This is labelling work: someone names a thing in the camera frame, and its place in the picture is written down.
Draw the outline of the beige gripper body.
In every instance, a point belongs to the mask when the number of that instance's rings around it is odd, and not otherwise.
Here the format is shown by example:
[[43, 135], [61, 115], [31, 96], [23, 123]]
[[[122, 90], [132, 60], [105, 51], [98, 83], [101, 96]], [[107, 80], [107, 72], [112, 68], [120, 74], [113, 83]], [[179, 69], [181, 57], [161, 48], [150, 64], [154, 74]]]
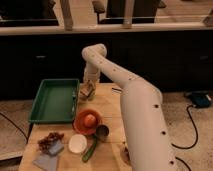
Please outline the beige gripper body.
[[84, 82], [82, 86], [80, 87], [80, 94], [82, 97], [83, 95], [85, 96], [89, 96], [91, 94], [95, 95], [95, 91], [96, 91], [96, 85], [91, 80]]

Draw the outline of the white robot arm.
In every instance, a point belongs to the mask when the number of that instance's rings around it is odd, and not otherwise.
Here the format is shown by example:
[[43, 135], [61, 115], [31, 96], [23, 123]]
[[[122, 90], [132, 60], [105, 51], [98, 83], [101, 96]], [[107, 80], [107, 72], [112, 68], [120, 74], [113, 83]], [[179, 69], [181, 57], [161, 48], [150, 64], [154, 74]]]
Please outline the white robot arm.
[[84, 80], [103, 73], [121, 89], [120, 108], [132, 171], [178, 171], [162, 111], [162, 94], [141, 76], [106, 58], [104, 44], [85, 47]]

